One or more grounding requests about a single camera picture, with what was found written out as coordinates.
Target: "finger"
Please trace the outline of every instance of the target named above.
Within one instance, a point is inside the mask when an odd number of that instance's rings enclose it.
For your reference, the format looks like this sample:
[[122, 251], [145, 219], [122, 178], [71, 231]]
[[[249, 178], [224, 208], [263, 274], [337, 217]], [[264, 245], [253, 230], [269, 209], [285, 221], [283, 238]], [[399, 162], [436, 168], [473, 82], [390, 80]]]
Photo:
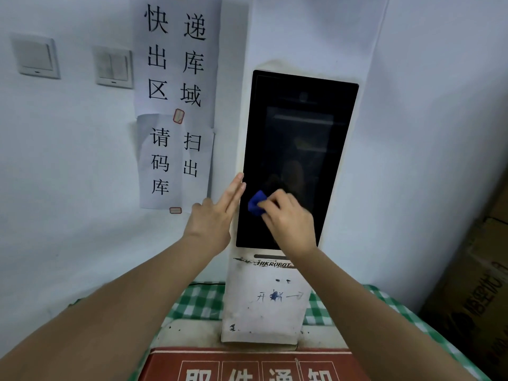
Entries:
[[226, 214], [229, 217], [233, 217], [233, 214], [235, 213], [236, 209], [238, 208], [238, 204], [240, 204], [240, 198], [242, 197], [243, 193], [245, 192], [245, 187], [247, 185], [242, 183], [240, 187], [238, 187], [238, 190], [235, 192], [235, 195], [233, 196], [233, 199], [231, 200], [230, 204], [228, 205], [228, 208], [226, 209]]
[[272, 201], [269, 200], [262, 201], [259, 202], [257, 206], [261, 207], [264, 211], [266, 211], [266, 213], [270, 215], [270, 218], [272, 218], [272, 221], [276, 219], [280, 214], [280, 209]]
[[282, 188], [279, 188], [276, 192], [271, 194], [268, 197], [268, 200], [270, 201], [275, 200], [281, 209], [288, 208], [291, 206], [288, 194], [286, 194], [286, 192]]
[[268, 227], [268, 230], [273, 234], [275, 231], [275, 227], [273, 225], [272, 219], [268, 214], [262, 214], [261, 217], [265, 221], [266, 227]]
[[291, 202], [292, 205], [300, 206], [300, 203], [298, 203], [297, 199], [295, 198], [295, 196], [293, 194], [288, 193], [288, 198], [289, 198], [289, 201]]
[[216, 206], [220, 211], [226, 211], [231, 200], [235, 196], [235, 192], [237, 192], [238, 188], [242, 184], [243, 173], [240, 172], [235, 176], [235, 179], [231, 182], [228, 188], [225, 189], [224, 193], [220, 197]]

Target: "cardboard box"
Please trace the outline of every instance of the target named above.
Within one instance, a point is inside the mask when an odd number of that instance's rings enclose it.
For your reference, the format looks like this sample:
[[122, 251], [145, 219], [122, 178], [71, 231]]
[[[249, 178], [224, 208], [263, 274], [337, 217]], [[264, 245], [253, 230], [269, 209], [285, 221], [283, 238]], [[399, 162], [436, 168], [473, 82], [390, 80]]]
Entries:
[[508, 224], [472, 231], [420, 316], [492, 380], [508, 379]]
[[489, 216], [508, 224], [508, 184], [497, 198]]

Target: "hand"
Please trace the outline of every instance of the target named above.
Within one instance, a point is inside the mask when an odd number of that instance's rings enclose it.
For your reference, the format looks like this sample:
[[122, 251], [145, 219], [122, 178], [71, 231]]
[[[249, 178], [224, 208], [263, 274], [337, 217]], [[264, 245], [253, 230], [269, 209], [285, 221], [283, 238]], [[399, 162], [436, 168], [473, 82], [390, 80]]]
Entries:
[[242, 179], [243, 173], [239, 173], [217, 204], [213, 204], [210, 198], [205, 198], [202, 205], [193, 204], [183, 237], [198, 238], [203, 247], [214, 256], [222, 252], [231, 240], [229, 227], [245, 191]]
[[279, 189], [257, 205], [266, 211], [261, 217], [289, 259], [317, 249], [314, 218], [292, 194]]

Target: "left hand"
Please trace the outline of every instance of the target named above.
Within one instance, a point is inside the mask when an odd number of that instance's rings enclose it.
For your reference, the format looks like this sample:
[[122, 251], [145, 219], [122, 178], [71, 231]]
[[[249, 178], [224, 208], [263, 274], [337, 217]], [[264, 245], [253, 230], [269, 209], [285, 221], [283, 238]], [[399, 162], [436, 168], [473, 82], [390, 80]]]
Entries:
[[245, 191], [242, 179], [243, 173], [238, 173], [217, 204], [213, 204], [210, 198], [205, 198], [202, 205], [195, 203], [183, 237], [198, 238], [214, 256], [221, 253], [231, 240], [231, 220]]

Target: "right hand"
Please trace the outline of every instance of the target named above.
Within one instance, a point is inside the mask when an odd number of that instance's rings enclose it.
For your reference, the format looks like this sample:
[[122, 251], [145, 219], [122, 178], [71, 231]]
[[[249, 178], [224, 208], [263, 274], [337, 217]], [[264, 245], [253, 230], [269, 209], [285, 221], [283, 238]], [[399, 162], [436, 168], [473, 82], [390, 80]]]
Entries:
[[257, 205], [266, 211], [261, 217], [289, 259], [317, 249], [314, 218], [292, 194], [279, 189]]

